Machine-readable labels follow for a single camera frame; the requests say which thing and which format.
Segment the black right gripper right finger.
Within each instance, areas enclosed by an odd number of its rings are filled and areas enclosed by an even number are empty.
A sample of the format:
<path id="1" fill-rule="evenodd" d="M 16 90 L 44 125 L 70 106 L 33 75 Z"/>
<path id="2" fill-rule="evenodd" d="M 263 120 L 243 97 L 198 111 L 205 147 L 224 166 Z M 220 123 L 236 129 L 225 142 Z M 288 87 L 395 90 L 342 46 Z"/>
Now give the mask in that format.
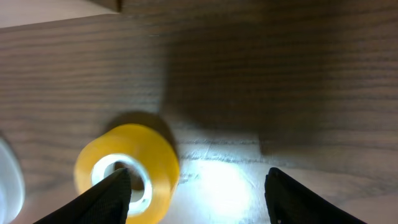
<path id="1" fill-rule="evenodd" d="M 264 188 L 272 224 L 364 224 L 276 167 L 269 169 Z"/>

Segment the small yellow tape roll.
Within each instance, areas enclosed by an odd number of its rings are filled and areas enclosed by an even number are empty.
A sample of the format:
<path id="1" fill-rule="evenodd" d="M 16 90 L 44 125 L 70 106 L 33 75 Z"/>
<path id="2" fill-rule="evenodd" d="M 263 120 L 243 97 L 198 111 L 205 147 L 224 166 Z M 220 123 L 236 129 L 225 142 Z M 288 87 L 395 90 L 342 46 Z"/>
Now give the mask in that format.
<path id="1" fill-rule="evenodd" d="M 140 124 L 118 126 L 90 142 L 74 169 L 76 190 L 82 194 L 100 183 L 121 162 L 137 171 L 143 190 L 128 196 L 127 223 L 158 223 L 170 207 L 179 179 L 179 164 L 169 142 Z"/>

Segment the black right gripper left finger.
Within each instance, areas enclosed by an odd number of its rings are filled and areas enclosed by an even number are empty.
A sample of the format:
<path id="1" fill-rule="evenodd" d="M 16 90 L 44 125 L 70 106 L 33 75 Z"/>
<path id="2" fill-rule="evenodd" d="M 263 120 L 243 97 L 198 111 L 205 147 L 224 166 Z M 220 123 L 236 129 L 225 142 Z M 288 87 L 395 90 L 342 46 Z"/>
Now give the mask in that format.
<path id="1" fill-rule="evenodd" d="M 127 220 L 130 196 L 129 171 L 118 169 L 36 224 L 122 224 Z"/>

